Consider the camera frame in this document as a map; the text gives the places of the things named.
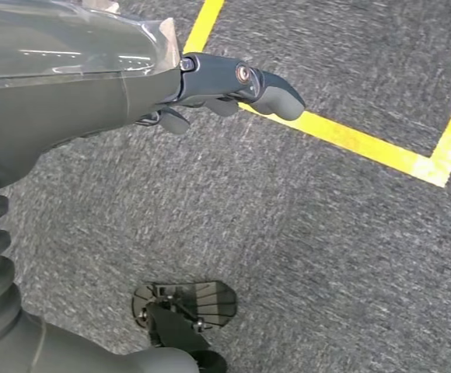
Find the floor marking corner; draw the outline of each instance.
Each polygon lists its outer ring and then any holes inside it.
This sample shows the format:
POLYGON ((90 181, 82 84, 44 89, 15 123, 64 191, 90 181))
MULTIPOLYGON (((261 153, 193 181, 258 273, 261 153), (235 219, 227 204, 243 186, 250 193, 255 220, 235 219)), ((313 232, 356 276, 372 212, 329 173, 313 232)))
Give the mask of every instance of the floor marking corner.
MULTIPOLYGON (((186 42, 184 53, 203 51, 224 2, 205 0, 186 42)), ((425 157, 308 111, 289 122, 276 115, 259 114, 247 105, 240 107, 438 187, 445 187, 451 174, 451 119, 431 157, 425 157)))

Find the robotic hand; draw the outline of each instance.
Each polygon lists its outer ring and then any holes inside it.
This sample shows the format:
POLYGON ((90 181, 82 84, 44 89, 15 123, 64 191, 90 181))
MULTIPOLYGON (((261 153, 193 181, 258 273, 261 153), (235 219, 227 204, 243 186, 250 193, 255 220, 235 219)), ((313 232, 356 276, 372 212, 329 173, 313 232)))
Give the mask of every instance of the robotic hand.
POLYGON ((210 54, 185 54, 181 60, 181 91, 166 102, 168 107, 138 120, 147 126, 160 124, 174 133, 186 132, 190 123, 172 106, 207 107, 221 117, 238 111, 238 103, 249 104, 258 113, 276 114, 295 120, 304 103, 286 80, 267 71, 250 68, 243 61, 210 54))
MULTIPOLYGON (((168 30, 154 25, 58 0, 0 0, 0 188, 75 138, 135 123, 184 133, 189 122, 175 111, 179 106, 228 116, 243 103, 285 120, 304 109, 280 77, 237 59, 173 53, 168 30), (176 55, 175 64, 161 63, 176 55)), ((7 210, 0 196, 0 217, 7 210)), ((2 256, 10 243, 0 230, 0 373, 199 371, 185 348, 111 354, 24 311, 14 263, 2 256)), ((163 320, 156 330, 164 345, 182 346, 165 324, 172 316, 150 303, 144 307, 153 319, 163 320)))

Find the screw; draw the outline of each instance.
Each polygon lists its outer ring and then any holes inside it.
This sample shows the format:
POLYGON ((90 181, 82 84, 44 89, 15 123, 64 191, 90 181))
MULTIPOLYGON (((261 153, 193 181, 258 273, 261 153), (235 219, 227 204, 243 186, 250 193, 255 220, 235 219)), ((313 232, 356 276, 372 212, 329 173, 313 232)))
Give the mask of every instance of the screw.
POLYGON ((147 321, 147 311, 147 309, 142 309, 138 315, 138 317, 139 319, 141 319, 142 322, 147 322, 147 321))
POLYGON ((195 331, 198 332, 198 333, 201 333, 203 331, 203 329, 205 328, 205 321, 203 319, 197 319, 193 325, 193 327, 194 328, 195 331))
POLYGON ((190 58, 186 57, 181 60, 179 64, 181 66, 181 70, 186 72, 186 71, 193 71, 196 68, 194 61, 190 58))
POLYGON ((249 68, 246 64, 241 63, 238 64, 236 68, 236 77, 242 84, 246 84, 249 82, 250 72, 249 68))

